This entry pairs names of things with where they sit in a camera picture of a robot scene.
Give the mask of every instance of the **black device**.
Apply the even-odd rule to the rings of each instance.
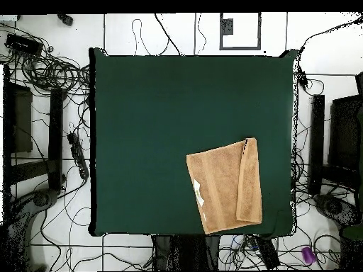
[[[68,15],[59,14],[57,17],[67,26],[71,26],[73,24],[73,18]]]
[[[319,194],[322,169],[323,155],[315,155],[315,153],[323,153],[324,150],[324,95],[314,95],[311,109],[311,137],[310,137],[310,155],[308,173],[313,174],[308,178],[308,186],[310,194]]]
[[[322,179],[358,189],[361,183],[359,175],[361,125],[358,115],[363,97],[357,95],[333,100],[328,164],[323,164],[323,102],[323,97],[313,96],[308,193],[319,194]]]
[[[30,88],[26,86],[9,83],[9,87],[9,97],[13,99],[9,103],[9,114],[11,114],[11,119],[15,123],[11,141],[11,153],[31,152],[33,150],[33,141],[31,136],[25,132],[31,132],[31,103],[33,95]]]
[[[220,236],[151,236],[154,271],[217,271]]]
[[[315,195],[316,210],[335,221],[339,228],[358,225],[362,221],[362,213],[357,208],[332,195]]]
[[[332,166],[358,170],[359,128],[357,114],[363,98],[359,95],[333,100],[330,107],[330,145],[328,163]]]
[[[24,57],[34,55],[39,57],[42,53],[42,44],[19,35],[8,33],[5,46],[21,53]]]
[[[70,133],[67,135],[67,139],[69,144],[71,145],[71,153],[73,159],[78,166],[79,175],[81,179],[88,179],[89,178],[89,171],[86,165],[86,160],[84,159],[83,150],[81,143],[79,142],[79,138],[74,134]]]
[[[279,256],[272,244],[272,240],[258,236],[254,236],[254,238],[256,240],[259,253],[261,254],[261,260],[266,265],[266,268],[271,270],[280,266]]]

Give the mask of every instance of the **wire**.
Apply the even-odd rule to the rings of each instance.
[[[306,89],[311,89],[313,87],[313,81],[320,82],[323,85],[323,89],[321,90],[321,92],[319,94],[315,94],[315,95],[321,95],[324,92],[324,87],[325,86],[324,86],[324,83],[321,80],[318,80],[318,79],[307,79],[307,80],[311,82],[311,87],[308,88],[307,86],[303,85],[302,87],[303,87],[303,90],[305,91],[305,93],[307,93],[310,96],[314,96],[314,95],[308,93],[307,90],[306,90]]]
[[[175,47],[175,49],[178,52],[178,55],[182,55],[178,49],[178,47],[174,44],[174,42],[172,41],[172,39],[169,37],[169,35],[167,34],[167,32],[164,29],[164,26],[162,25],[162,23],[160,22],[159,18],[157,17],[156,13],[154,13],[154,16],[156,18],[156,21],[160,24],[162,30],[164,31],[165,35],[167,36],[168,40],[173,44],[173,46]]]
[[[204,45],[203,45],[203,49],[199,50],[198,53],[196,55],[198,55],[200,53],[200,51],[203,51],[205,46],[206,46],[206,43],[207,43],[207,39],[206,39],[206,36],[201,32],[201,30],[199,29],[199,23],[201,22],[201,14],[199,15],[199,20],[198,20],[198,25],[197,25],[197,28],[198,28],[198,31],[199,33],[203,36],[204,38]]]
[[[43,219],[42,225],[40,226],[40,232],[41,232],[41,234],[42,234],[43,238],[44,238],[45,240],[47,240],[47,242],[49,242],[49,243],[51,243],[52,245],[56,246],[56,247],[58,248],[58,250],[59,250],[58,257],[56,258],[56,260],[54,261],[53,265],[50,267],[50,270],[49,270],[49,272],[52,272],[53,267],[55,266],[55,264],[56,264],[56,263],[58,262],[58,260],[60,259],[60,255],[62,254],[62,250],[61,250],[61,248],[60,248],[58,245],[56,245],[56,243],[54,243],[53,241],[49,240],[49,239],[48,239],[48,238],[44,235],[44,232],[43,232],[43,226],[44,226],[45,220],[47,219],[47,214],[48,214],[48,212],[47,212],[47,211],[48,211],[48,210],[45,210],[44,219]]]
[[[142,35],[142,29],[143,29],[143,22],[139,19],[139,18],[136,18],[133,20],[133,22],[131,23],[131,29],[133,31],[133,36],[135,37],[135,53],[134,53],[134,56],[136,56],[136,52],[138,51],[138,40],[136,39],[136,34],[135,34],[135,31],[133,30],[133,23],[135,21],[140,21],[140,39],[141,39],[141,42],[143,43],[144,45],[144,48],[146,49],[146,52],[151,55],[149,53],[149,50],[146,48],[146,45],[144,43],[144,40],[143,40],[143,35]],[[168,46],[169,46],[169,41],[170,39],[167,40],[167,45],[165,46],[165,48],[163,49],[163,51],[161,51],[161,53],[159,53],[158,55],[155,55],[155,56],[160,56],[160,55],[163,55],[164,52],[167,50]]]

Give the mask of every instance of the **brown towel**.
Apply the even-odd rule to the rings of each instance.
[[[261,223],[256,139],[189,154],[186,164],[206,234]]]

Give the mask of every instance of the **black cable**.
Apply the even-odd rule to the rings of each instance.
[[[58,254],[57,259],[54,261],[53,265],[50,267],[49,272],[52,272],[53,267],[55,266],[55,264],[56,264],[56,263],[58,262],[58,260],[60,259],[60,255],[62,254],[62,250],[61,250],[61,248],[60,248],[58,245],[56,245],[56,243],[54,243],[53,241],[49,240],[49,239],[48,239],[48,238],[44,235],[44,233],[43,233],[43,226],[44,226],[45,220],[47,219],[47,211],[48,211],[48,210],[45,210],[45,216],[44,216],[44,219],[43,219],[42,225],[40,226],[40,233],[42,234],[43,238],[44,238],[45,240],[47,240],[47,242],[49,242],[49,243],[51,243],[52,245],[56,246],[56,247],[58,248],[58,250],[60,251],[60,252],[59,252],[59,254]]]
[[[133,30],[133,23],[135,21],[140,21],[140,39],[141,39],[141,42],[143,43],[144,45],[144,48],[146,49],[146,52],[152,56],[149,52],[149,50],[146,48],[146,45],[144,43],[144,40],[143,40],[143,34],[142,34],[142,29],[143,29],[143,22],[139,19],[139,18],[136,18],[133,20],[133,22],[131,23],[131,30],[133,31],[133,36],[135,37],[135,53],[134,53],[134,56],[136,55],[136,52],[138,51],[138,41],[136,39],[136,34],[135,34],[135,31]],[[161,51],[161,53],[159,53],[158,55],[155,55],[155,56],[160,56],[160,55],[163,55],[165,51],[167,51],[167,48],[169,46],[169,41],[170,39],[167,40],[167,45],[165,46],[165,48],[163,49],[163,51]]]
[[[164,26],[162,25],[162,23],[160,22],[159,18],[157,17],[156,13],[154,13],[154,16],[156,18],[156,21],[160,24],[160,26],[162,27],[162,31],[164,31],[165,35],[167,36],[168,40],[170,40],[170,42],[173,44],[173,46],[175,47],[175,49],[177,50],[179,55],[182,55],[178,49],[178,47],[174,44],[174,42],[172,41],[172,39],[169,37],[169,35],[167,34],[167,32],[164,29]]]
[[[198,53],[196,55],[198,55],[200,53],[200,51],[203,51],[205,46],[206,46],[206,43],[207,43],[207,39],[206,39],[206,36],[201,32],[201,30],[199,29],[199,23],[201,22],[201,14],[199,15],[199,20],[198,20],[198,26],[197,26],[197,29],[198,31],[200,32],[200,34],[203,36],[204,38],[204,45],[203,45],[203,49],[199,50]]]
[[[334,237],[334,236],[332,236],[331,234],[322,234],[322,235],[320,235],[319,237],[317,237],[315,240],[314,240],[314,243],[313,243],[313,252],[314,252],[314,254],[315,254],[315,256],[316,256],[316,258],[317,258],[317,262],[318,262],[318,265],[319,265],[319,267],[320,267],[320,269],[321,270],[324,270],[324,268],[321,266],[321,264],[320,264],[320,260],[319,260],[319,258],[318,258],[318,256],[317,256],[317,251],[316,251],[316,243],[318,242],[318,240],[319,239],[321,239],[321,238],[324,238],[324,237],[329,237],[329,238],[332,238],[332,239],[334,239],[335,241],[337,241],[339,244],[340,244],[340,240],[339,239],[337,239],[336,237]]]

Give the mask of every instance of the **black power strip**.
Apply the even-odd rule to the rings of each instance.
[[[74,133],[68,134],[67,139],[69,144],[72,146],[71,153],[76,165],[78,166],[79,175],[81,176],[81,179],[86,180],[89,178],[89,171],[86,165],[86,160],[84,159],[81,143]]]
[[[30,40],[19,35],[13,35],[12,33],[8,34],[5,46],[7,48],[17,51],[24,57],[29,55],[39,57],[42,53],[43,48],[43,45],[36,40]]]

